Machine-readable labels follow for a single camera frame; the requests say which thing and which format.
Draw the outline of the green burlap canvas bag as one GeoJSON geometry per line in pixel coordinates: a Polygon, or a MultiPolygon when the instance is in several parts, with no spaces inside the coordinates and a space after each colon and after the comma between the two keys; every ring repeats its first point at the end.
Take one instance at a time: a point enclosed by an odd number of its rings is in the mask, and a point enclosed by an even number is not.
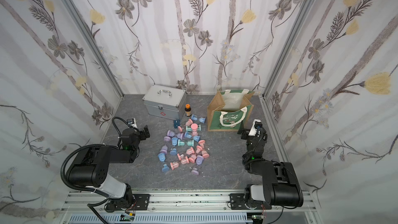
{"type": "Polygon", "coordinates": [[[248,89],[217,92],[207,107],[209,132],[237,131],[245,124],[254,108],[250,99],[255,93],[248,89]]]}

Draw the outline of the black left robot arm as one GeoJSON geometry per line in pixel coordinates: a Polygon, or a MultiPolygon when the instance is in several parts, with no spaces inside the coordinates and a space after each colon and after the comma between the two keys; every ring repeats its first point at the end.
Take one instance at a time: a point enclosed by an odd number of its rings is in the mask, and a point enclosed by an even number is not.
{"type": "Polygon", "coordinates": [[[60,177],[70,189],[98,194],[105,198],[107,212],[132,209],[137,203],[131,186],[108,172],[110,164],[132,164],[140,155],[140,143],[150,138],[147,125],[140,130],[135,118],[112,118],[118,133],[116,145],[91,144],[69,154],[61,165],[60,177]]]}

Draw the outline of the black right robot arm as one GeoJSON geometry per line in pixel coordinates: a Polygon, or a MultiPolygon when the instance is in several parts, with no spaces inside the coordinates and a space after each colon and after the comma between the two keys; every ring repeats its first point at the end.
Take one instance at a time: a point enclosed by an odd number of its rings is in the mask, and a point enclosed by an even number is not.
{"type": "Polygon", "coordinates": [[[273,206],[294,209],[301,207],[304,196],[293,165],[290,162],[267,160],[263,157],[267,132],[260,120],[250,129],[240,124],[237,134],[246,141],[247,151],[242,155],[244,169],[261,176],[261,184],[248,184],[244,193],[247,208],[271,209],[273,206]]]}

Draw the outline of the pink hourglass small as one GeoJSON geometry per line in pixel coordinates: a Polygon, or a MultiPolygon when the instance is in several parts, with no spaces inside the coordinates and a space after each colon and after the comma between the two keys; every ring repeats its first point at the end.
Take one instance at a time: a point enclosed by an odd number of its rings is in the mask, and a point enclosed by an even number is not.
{"type": "Polygon", "coordinates": [[[200,140],[199,145],[202,148],[201,150],[201,155],[204,159],[207,159],[210,157],[209,153],[205,150],[205,140],[200,140]]]}

